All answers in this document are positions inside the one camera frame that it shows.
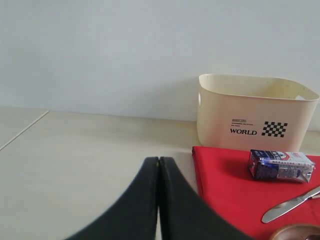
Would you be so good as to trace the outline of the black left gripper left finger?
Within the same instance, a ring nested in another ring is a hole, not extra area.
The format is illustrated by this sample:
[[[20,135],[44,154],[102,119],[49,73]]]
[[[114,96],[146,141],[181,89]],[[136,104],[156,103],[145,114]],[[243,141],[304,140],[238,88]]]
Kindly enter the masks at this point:
[[[102,215],[69,240],[154,240],[158,203],[157,156],[144,159],[124,193]]]

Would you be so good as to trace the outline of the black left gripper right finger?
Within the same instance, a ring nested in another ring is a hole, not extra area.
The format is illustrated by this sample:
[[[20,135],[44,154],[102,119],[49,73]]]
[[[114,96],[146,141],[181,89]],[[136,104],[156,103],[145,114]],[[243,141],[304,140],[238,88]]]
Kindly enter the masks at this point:
[[[192,189],[172,157],[159,159],[159,218],[163,240],[250,240]]]

